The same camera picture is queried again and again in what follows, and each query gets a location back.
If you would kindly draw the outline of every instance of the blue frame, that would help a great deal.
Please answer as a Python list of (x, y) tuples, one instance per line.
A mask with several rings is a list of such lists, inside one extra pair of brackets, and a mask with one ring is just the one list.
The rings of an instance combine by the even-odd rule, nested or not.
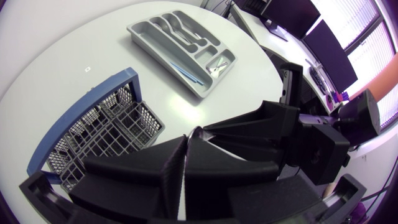
[[(90, 90), (73, 104), (54, 125), (47, 131), (44, 138), (37, 146), (29, 165), (27, 173), (29, 176), (41, 170), (51, 150), (57, 145), (58, 141), (84, 114), (92, 107), (104, 100), (111, 93), (115, 92), (124, 85), (129, 84), (131, 94), (136, 102), (142, 101), (141, 89), (139, 86), (138, 74), (131, 67), (109, 77), (104, 82)], [(57, 174), (44, 172), (51, 184), (61, 184)]]

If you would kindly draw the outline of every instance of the monitor stand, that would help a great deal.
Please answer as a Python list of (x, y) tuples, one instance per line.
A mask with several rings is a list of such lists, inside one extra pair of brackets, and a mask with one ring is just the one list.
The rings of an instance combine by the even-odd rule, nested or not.
[(271, 34), (274, 34), (281, 38), (284, 41), (287, 41), (285, 35), (282, 33), (281, 28), (278, 28), (278, 25), (275, 22), (268, 23), (267, 19), (260, 18), (260, 21), (264, 24), (264, 26), (268, 29)]

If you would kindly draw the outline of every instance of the dish rack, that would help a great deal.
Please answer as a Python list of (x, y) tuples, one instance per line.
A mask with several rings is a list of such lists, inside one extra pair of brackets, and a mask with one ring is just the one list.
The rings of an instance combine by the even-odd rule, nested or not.
[(150, 146), (164, 124), (142, 101), (138, 74), (128, 68), (80, 98), (50, 128), (29, 162), (32, 175), (46, 162), (52, 184), (66, 192), (84, 176), (88, 156), (120, 156)]

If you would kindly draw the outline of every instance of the white desk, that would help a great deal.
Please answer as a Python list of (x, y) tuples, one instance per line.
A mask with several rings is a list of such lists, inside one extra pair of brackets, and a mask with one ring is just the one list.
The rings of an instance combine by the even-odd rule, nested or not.
[[(133, 43), (126, 30), (135, 21), (176, 9), (214, 33), (238, 58), (203, 100)], [(144, 101), (165, 124), (156, 143), (255, 110), (262, 100), (278, 101), (282, 92), (277, 70), (257, 43), (199, 7), (147, 2), (81, 26), (40, 54), (0, 101), (0, 190), (21, 223), (43, 222), (18, 188), (28, 178), (27, 165), (40, 140), (76, 100), (127, 67), (139, 74)]]
[[(314, 62), (315, 58), (299, 40), (289, 33), (285, 34), (288, 42), (271, 34), (259, 18), (240, 10), (235, 4), (231, 7), (231, 14), (238, 26), (248, 33), (265, 51), (277, 55), (286, 62), (292, 62), (303, 66), (303, 77), (305, 81), (312, 87), (328, 113), (331, 113), (338, 107), (339, 103), (334, 103), (333, 109), (330, 110), (326, 105), (327, 98), (312, 80), (308, 71), (310, 65), (305, 61), (305, 59), (307, 59), (310, 62)], [(332, 88), (333, 85), (331, 85), (327, 76), (323, 75), (323, 77)]]

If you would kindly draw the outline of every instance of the gray wire grid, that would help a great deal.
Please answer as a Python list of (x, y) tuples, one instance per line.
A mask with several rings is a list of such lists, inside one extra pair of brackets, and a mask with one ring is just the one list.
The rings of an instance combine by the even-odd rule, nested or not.
[(150, 146), (164, 125), (128, 86), (107, 96), (83, 115), (52, 149), (47, 164), (66, 192), (84, 176), (87, 156), (120, 156)]

